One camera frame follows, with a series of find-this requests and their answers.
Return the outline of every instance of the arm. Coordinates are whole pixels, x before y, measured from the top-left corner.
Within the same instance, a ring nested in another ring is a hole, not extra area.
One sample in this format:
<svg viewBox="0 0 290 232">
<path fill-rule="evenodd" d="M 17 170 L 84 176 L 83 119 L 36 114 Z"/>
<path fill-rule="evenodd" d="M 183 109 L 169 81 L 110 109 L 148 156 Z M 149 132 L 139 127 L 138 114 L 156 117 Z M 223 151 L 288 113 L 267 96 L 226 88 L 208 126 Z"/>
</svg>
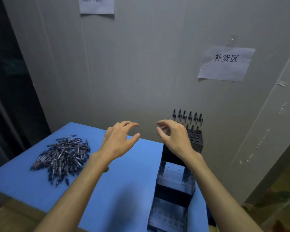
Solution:
<svg viewBox="0 0 290 232">
<path fill-rule="evenodd" d="M 185 127 L 173 120 L 157 122 L 158 135 L 167 147 L 192 171 L 202 195 L 221 232 L 262 232 L 194 151 Z M 170 136 L 162 130 L 168 130 Z"/>
<path fill-rule="evenodd" d="M 93 189 L 104 170 L 139 140 L 140 134 L 127 140 L 128 131 L 136 126 L 137 123 L 123 121 L 108 128 L 99 151 L 90 156 L 80 175 L 46 214 L 34 232 L 75 232 Z"/>
</svg>

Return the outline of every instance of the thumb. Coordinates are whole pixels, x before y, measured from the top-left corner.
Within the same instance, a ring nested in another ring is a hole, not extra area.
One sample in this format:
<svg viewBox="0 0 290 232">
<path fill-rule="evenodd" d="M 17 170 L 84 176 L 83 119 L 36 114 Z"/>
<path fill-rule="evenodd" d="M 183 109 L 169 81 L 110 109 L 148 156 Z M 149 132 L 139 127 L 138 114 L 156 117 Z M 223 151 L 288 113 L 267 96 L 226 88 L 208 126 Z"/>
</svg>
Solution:
<svg viewBox="0 0 290 232">
<path fill-rule="evenodd" d="M 129 144 L 131 145 L 131 147 L 139 140 L 139 138 L 140 134 L 138 133 L 129 139 Z"/>
<path fill-rule="evenodd" d="M 161 137 L 161 139 L 165 143 L 168 136 L 162 131 L 162 129 L 160 127 L 157 127 L 157 133 L 158 133 L 159 137 Z"/>
</svg>

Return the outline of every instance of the hand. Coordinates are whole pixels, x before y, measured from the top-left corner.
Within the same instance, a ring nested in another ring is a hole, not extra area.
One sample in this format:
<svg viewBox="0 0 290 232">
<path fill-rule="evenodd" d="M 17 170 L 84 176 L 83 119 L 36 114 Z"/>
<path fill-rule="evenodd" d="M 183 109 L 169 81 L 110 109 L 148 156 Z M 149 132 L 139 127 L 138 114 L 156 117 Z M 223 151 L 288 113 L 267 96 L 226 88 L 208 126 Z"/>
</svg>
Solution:
<svg viewBox="0 0 290 232">
<path fill-rule="evenodd" d="M 194 152 L 187 130 L 183 125 L 173 120 L 161 120 L 157 122 L 157 125 L 159 126 L 157 127 L 158 135 L 170 151 L 179 158 L 183 159 L 187 154 Z M 170 136 L 166 135 L 162 130 L 167 130 Z"/>
<path fill-rule="evenodd" d="M 116 123 L 113 127 L 108 127 L 98 152 L 108 156 L 110 161 L 123 156 L 139 140 L 139 133 L 127 140 L 129 130 L 137 126 L 139 126 L 138 123 L 123 121 Z"/>
</svg>

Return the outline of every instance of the paper sign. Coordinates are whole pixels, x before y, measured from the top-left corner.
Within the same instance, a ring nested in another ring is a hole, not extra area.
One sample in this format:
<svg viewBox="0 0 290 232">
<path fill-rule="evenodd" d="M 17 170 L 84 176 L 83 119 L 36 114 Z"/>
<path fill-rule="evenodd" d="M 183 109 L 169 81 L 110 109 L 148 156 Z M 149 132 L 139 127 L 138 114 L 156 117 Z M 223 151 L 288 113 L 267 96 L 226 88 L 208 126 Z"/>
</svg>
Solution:
<svg viewBox="0 0 290 232">
<path fill-rule="evenodd" d="M 255 49 L 215 46 L 205 52 L 199 78 L 242 82 Z"/>
<path fill-rule="evenodd" d="M 114 0 L 78 0 L 81 14 L 114 14 Z"/>
</svg>

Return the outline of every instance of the blue tabletop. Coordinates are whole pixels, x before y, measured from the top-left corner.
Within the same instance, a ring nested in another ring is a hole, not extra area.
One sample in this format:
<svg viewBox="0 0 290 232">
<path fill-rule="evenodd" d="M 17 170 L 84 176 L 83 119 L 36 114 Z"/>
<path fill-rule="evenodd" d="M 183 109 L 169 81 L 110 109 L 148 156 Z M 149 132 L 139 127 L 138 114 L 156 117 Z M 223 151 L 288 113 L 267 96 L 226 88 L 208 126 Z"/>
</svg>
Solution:
<svg viewBox="0 0 290 232">
<path fill-rule="evenodd" d="M 56 138 L 77 134 L 96 152 L 105 130 L 70 122 L 38 144 L 0 167 L 0 192 L 48 212 L 68 188 L 48 182 L 47 170 L 30 171 L 46 145 Z M 79 227 L 94 232 L 146 232 L 154 197 L 163 144 L 139 139 L 123 157 L 114 160 L 100 178 Z M 188 231 L 208 232 L 206 205 L 196 184 L 188 210 Z"/>
</svg>

